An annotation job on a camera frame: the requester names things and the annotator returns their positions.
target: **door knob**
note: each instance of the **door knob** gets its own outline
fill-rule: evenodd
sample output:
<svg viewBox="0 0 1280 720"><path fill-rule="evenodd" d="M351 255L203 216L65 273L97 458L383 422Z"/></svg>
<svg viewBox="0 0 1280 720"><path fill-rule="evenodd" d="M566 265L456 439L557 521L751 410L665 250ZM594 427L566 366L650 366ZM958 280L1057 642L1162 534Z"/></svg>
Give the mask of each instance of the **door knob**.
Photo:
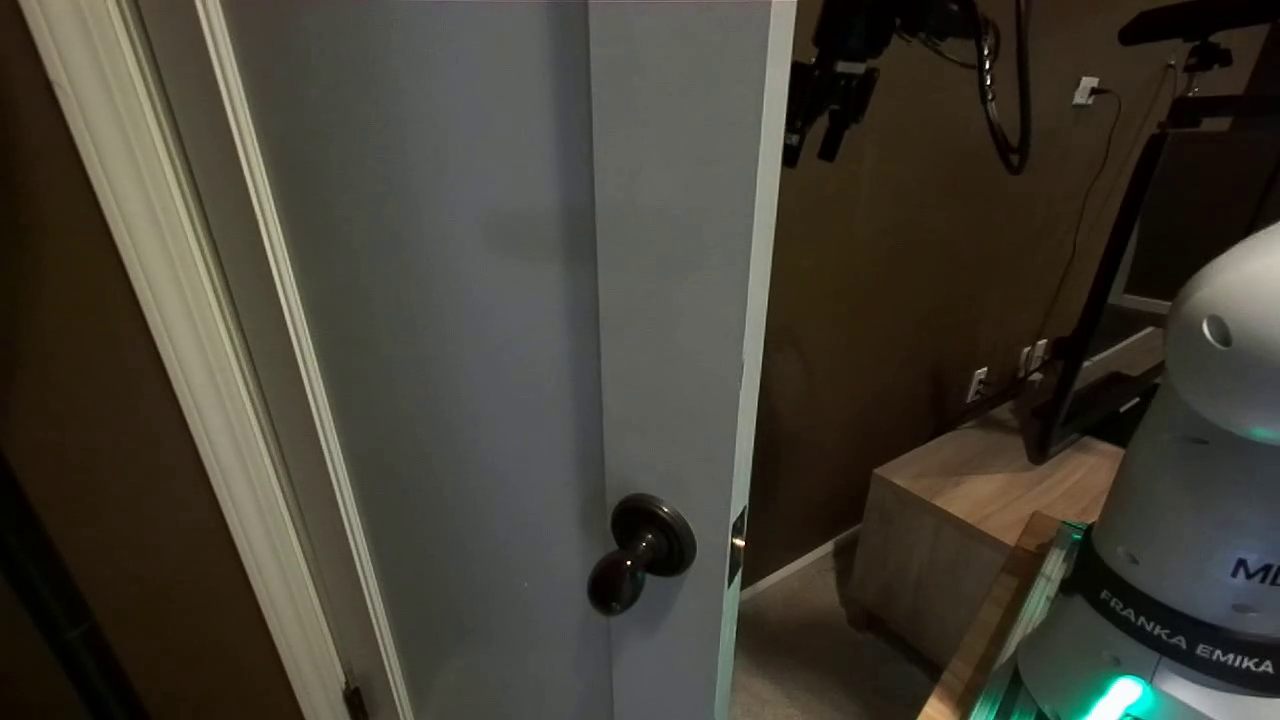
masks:
<svg viewBox="0 0 1280 720"><path fill-rule="evenodd" d="M591 608L605 616L628 612L645 592L645 577L681 577L696 555L687 521L657 497L618 501L613 510L613 541L616 554L594 564L586 586Z"/></svg>

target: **floor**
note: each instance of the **floor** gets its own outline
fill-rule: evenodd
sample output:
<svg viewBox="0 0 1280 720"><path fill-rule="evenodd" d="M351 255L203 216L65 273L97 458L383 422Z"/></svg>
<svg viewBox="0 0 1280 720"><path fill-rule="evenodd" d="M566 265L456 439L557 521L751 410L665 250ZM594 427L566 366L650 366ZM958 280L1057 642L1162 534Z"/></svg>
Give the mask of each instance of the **floor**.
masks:
<svg viewBox="0 0 1280 720"><path fill-rule="evenodd" d="M847 624L847 554L829 554L744 597L735 720L912 720L930 677L886 642Z"/></svg>

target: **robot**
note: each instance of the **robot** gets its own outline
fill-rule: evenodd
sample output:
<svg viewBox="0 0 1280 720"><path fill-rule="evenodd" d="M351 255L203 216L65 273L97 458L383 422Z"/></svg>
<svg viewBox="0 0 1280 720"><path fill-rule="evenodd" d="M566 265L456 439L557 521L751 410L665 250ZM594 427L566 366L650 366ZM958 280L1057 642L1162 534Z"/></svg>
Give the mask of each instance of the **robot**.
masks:
<svg viewBox="0 0 1280 720"><path fill-rule="evenodd" d="M1179 292L1162 366L1062 597L1013 657L1026 718L1280 718L1280 223Z"/></svg>

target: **white door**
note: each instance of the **white door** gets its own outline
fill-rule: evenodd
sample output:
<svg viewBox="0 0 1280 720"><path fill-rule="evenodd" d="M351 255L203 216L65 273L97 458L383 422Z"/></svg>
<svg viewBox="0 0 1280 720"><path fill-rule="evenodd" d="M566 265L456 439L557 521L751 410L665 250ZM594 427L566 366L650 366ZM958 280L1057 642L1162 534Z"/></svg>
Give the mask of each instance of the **white door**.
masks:
<svg viewBox="0 0 1280 720"><path fill-rule="evenodd" d="M203 0L415 718L728 711L793 0ZM696 561L586 605L623 497Z"/></svg>

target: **brown wall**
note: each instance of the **brown wall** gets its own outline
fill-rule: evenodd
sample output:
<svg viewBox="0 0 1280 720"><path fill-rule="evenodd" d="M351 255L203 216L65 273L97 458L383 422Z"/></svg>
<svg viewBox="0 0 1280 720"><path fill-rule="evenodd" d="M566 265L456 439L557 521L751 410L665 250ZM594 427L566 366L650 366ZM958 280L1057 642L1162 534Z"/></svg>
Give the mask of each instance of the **brown wall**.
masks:
<svg viewBox="0 0 1280 720"><path fill-rule="evenodd" d="M150 718L294 718L16 0L0 0L0 451ZM12 597L0 657L0 718L65 718Z"/></svg>
<svg viewBox="0 0 1280 720"><path fill-rule="evenodd" d="M811 61L816 7L799 0L799 61ZM945 427L974 366L1013 371L1026 339L1073 326L1135 148L1179 79L1162 67L1179 46L1114 46L1141 7L1152 0L1033 0L1036 148L1024 178L994 165L973 73L905 42L881 61L875 102L841 162L819 165L811 137L805 165L783 172L751 577L851 529L868 474ZM1234 67L1202 89L1242 89L1260 36L1223 36ZM1118 104L1073 110L1079 73L1105 75Z"/></svg>

